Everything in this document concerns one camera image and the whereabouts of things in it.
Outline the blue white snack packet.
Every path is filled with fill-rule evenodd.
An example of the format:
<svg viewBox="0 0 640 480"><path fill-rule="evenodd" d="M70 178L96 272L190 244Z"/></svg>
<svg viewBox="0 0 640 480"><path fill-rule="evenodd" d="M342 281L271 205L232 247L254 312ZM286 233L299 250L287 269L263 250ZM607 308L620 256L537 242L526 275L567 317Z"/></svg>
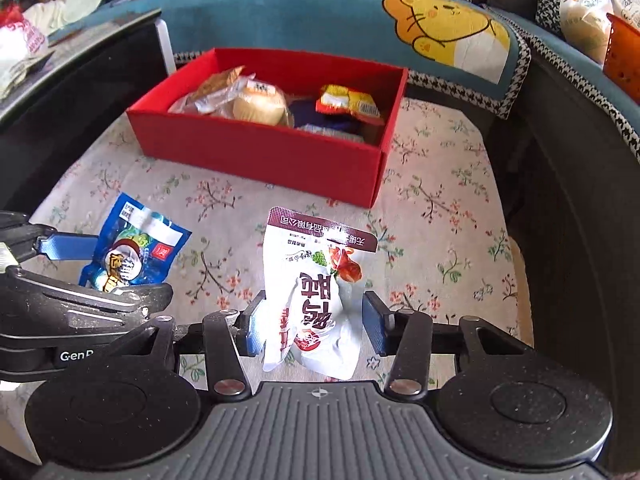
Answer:
<svg viewBox="0 0 640 480"><path fill-rule="evenodd" d="M117 197L79 284L99 292L163 283L191 232L122 193Z"/></svg>

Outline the round pastry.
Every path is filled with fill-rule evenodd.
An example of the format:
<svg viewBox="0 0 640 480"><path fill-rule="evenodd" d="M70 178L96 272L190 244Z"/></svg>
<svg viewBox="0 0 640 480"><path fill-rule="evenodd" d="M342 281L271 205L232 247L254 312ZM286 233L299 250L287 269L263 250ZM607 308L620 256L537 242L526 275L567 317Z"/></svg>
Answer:
<svg viewBox="0 0 640 480"><path fill-rule="evenodd" d="M264 126L294 126L284 93L253 77L239 77L227 88L208 96L207 104L211 115Z"/></svg>

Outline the dark blue foil packet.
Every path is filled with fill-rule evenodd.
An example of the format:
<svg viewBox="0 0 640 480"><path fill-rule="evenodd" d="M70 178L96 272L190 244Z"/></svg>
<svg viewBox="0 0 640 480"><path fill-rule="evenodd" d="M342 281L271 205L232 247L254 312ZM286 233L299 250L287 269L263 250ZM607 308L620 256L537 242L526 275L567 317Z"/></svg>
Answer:
<svg viewBox="0 0 640 480"><path fill-rule="evenodd" d="M293 116L295 128L312 125L320 128L346 131L349 127L347 117L317 112L316 101L314 99L293 100L288 103L288 110Z"/></svg>

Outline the red yellow snack packet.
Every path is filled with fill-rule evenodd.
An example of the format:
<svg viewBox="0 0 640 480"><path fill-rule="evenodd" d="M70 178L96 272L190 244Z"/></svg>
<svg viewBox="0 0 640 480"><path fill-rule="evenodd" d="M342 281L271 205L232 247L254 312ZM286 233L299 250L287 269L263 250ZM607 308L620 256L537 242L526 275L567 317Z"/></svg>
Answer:
<svg viewBox="0 0 640 480"><path fill-rule="evenodd" d="M314 109L326 115L349 115L372 126L384 125L384 119L370 94L338 84L327 84Z"/></svg>

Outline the white Kaprons wafer packet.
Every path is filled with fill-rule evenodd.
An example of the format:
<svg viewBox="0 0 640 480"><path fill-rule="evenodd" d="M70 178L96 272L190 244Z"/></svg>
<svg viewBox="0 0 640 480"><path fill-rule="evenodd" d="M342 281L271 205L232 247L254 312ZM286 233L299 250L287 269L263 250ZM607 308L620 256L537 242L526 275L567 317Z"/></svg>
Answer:
<svg viewBox="0 0 640 480"><path fill-rule="evenodd" d="M349 133L349 132L336 130L332 128L326 128L326 127L307 124L307 125L298 127L298 130L303 132L318 134L318 136L327 136L328 138L332 138L332 139L355 142L359 144L364 143L363 136L360 136L359 134Z"/></svg>

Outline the white red jujube snack pouch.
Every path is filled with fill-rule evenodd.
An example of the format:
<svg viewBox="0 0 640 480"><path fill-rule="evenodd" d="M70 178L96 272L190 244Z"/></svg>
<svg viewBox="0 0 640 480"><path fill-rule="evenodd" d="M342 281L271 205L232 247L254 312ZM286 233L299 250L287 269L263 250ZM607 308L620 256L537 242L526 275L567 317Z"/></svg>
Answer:
<svg viewBox="0 0 640 480"><path fill-rule="evenodd" d="M283 207L269 211L262 245L266 293L262 369L287 356L347 380L362 338L362 295L378 239L341 222Z"/></svg>

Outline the brown biscuit packet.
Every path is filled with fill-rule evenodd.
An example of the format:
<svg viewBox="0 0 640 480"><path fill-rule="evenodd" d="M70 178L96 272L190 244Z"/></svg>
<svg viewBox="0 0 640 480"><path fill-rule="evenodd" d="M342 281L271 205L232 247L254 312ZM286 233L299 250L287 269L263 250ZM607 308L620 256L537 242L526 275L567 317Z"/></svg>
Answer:
<svg viewBox="0 0 640 480"><path fill-rule="evenodd" d="M209 76L195 91L173 102L168 112L191 115L208 115L216 112L222 104L227 102L227 96L240 78L242 70L243 66L238 66Z"/></svg>

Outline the white red plastic bag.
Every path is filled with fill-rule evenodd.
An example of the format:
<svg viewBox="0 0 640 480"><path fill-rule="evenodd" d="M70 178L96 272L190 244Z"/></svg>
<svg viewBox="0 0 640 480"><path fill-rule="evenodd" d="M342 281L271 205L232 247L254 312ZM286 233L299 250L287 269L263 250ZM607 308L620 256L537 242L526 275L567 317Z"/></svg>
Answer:
<svg viewBox="0 0 640 480"><path fill-rule="evenodd" d="M40 30L24 17L17 3L1 9L0 54L1 75L19 62L40 55L47 50L48 40Z"/></svg>

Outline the pale green cloth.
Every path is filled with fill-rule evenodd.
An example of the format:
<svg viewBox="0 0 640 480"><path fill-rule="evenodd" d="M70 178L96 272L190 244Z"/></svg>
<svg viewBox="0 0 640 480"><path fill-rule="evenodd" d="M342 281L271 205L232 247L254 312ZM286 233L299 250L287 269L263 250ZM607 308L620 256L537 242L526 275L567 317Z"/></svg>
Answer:
<svg viewBox="0 0 640 480"><path fill-rule="evenodd" d="M76 23L95 11L102 0L50 0L36 3L23 12L24 17L44 36Z"/></svg>

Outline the white plastic shopping bag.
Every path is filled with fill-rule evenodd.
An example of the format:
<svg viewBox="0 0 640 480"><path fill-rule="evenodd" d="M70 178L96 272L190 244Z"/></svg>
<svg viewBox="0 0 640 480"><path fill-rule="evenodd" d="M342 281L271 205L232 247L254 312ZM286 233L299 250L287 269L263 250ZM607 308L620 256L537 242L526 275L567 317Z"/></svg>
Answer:
<svg viewBox="0 0 640 480"><path fill-rule="evenodd" d="M602 65L611 21L608 14L639 29L639 0L561 0L560 24L565 40Z"/></svg>

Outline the orange plastic basket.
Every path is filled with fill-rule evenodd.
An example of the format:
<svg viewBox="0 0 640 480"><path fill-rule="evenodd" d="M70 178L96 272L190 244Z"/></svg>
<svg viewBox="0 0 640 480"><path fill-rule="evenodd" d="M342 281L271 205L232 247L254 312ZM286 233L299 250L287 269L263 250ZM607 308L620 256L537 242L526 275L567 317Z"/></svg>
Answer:
<svg viewBox="0 0 640 480"><path fill-rule="evenodd" d="M634 102L640 101L640 32L637 27L609 13L611 23L603 73Z"/></svg>

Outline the opened foil wrapper on table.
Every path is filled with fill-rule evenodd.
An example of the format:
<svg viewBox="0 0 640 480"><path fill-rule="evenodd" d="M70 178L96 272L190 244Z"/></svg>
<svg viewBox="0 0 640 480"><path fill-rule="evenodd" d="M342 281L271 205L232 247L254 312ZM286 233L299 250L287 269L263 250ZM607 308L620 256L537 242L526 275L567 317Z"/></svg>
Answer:
<svg viewBox="0 0 640 480"><path fill-rule="evenodd" d="M53 53L54 51L49 49L43 54L24 58L24 60L5 70L0 79L0 100L4 101L27 77L42 72L47 62L52 58Z"/></svg>

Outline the red cardboard box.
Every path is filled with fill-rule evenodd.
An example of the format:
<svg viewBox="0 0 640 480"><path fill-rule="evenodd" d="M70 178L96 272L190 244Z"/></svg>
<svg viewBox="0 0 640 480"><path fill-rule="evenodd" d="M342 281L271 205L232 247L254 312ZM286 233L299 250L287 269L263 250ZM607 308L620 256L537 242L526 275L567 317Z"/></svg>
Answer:
<svg viewBox="0 0 640 480"><path fill-rule="evenodd" d="M292 128L169 110L210 75L241 66L289 96L316 98L326 84L372 96L384 119L371 143ZM294 188L370 208L378 198L408 72L344 56L278 49L215 48L138 99L127 116L145 155Z"/></svg>

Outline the black glass coffee table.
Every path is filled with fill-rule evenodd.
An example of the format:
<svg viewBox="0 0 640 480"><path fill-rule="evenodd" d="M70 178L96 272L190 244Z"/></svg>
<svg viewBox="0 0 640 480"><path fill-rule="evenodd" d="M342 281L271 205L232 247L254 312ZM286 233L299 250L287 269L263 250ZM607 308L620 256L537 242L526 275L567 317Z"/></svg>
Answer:
<svg viewBox="0 0 640 480"><path fill-rule="evenodd" d="M55 40L1 103L1 207L31 214L116 118L175 70L160 10Z"/></svg>

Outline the blue lion sofa blanket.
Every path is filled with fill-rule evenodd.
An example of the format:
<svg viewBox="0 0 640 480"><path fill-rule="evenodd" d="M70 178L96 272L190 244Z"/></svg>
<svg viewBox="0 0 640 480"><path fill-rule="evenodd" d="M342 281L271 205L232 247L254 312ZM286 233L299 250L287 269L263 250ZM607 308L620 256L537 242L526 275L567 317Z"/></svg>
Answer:
<svg viewBox="0 0 640 480"><path fill-rule="evenodd" d="M408 83L507 118L532 55L503 18L462 0L115 0L61 38L160 10L178 60L214 47L309 51L396 65Z"/></svg>

